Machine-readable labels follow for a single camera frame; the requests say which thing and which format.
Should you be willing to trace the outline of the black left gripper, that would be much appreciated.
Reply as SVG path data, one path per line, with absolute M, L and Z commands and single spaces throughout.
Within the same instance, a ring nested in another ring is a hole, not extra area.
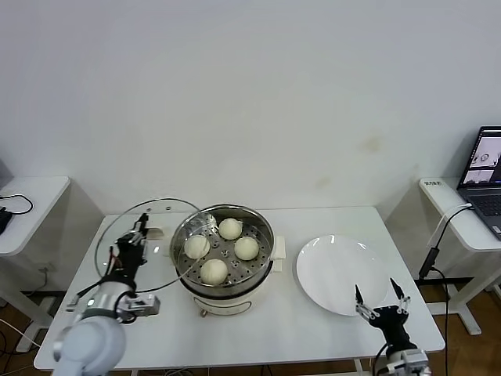
M 138 235 L 142 239 L 146 239 L 149 231 L 147 228 L 148 220 L 149 215 L 142 213 L 135 221 L 132 230 L 124 233 L 115 241 L 118 254 L 110 272 L 113 276 L 134 280 L 139 267 L 146 262 L 144 259 L 145 244 L 143 241 L 138 242 Z

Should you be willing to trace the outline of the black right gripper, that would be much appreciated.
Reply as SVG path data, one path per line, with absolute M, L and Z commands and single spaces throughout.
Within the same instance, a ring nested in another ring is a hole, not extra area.
M 383 332 L 387 344 L 387 355 L 417 346 L 410 341 L 409 334 L 405 331 L 404 324 L 409 318 L 409 303 L 411 298 L 404 293 L 397 282 L 391 278 L 391 286 L 398 299 L 398 305 L 370 308 L 365 304 L 359 286 L 355 285 L 355 311 L 372 327 Z

